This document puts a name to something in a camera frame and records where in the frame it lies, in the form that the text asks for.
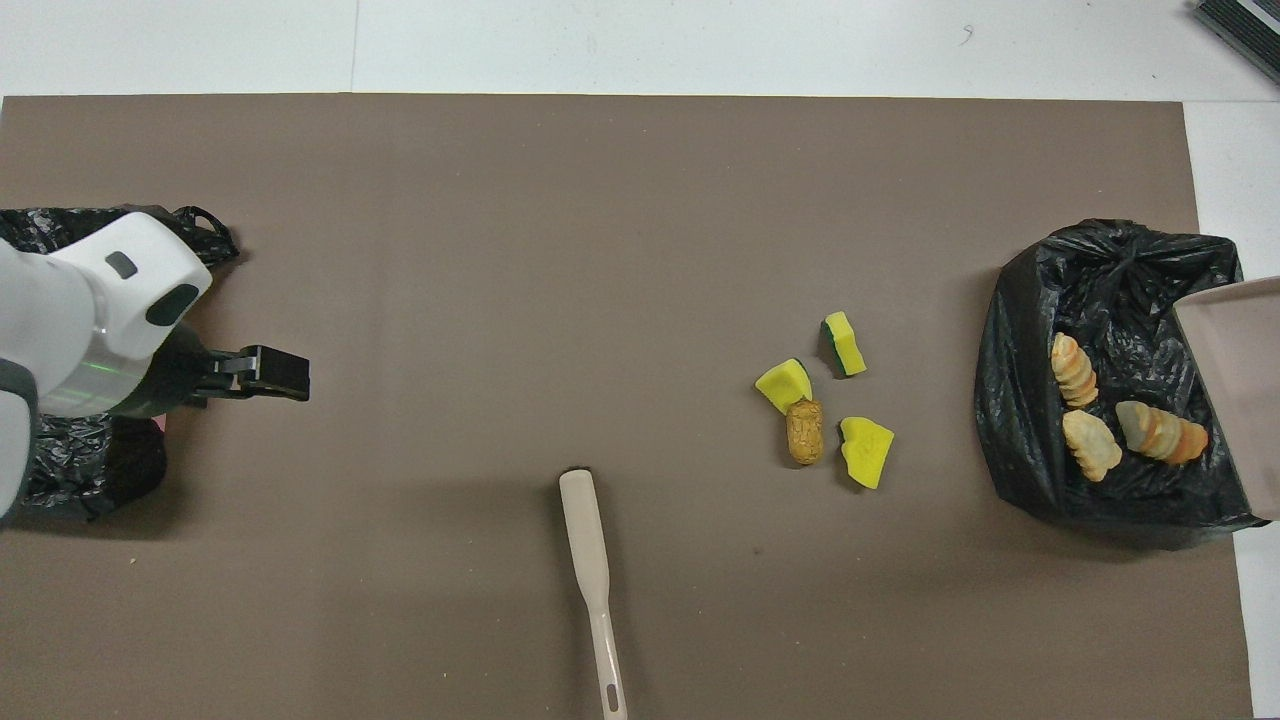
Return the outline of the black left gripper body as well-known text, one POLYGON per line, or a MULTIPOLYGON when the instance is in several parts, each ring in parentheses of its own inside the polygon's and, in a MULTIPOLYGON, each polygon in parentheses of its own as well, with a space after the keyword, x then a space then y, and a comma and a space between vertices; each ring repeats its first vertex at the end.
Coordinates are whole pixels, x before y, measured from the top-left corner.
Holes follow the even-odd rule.
POLYGON ((179 322, 151 357, 142 380, 125 397, 125 416, 161 416, 187 404, 206 374, 211 354, 187 322, 179 322))

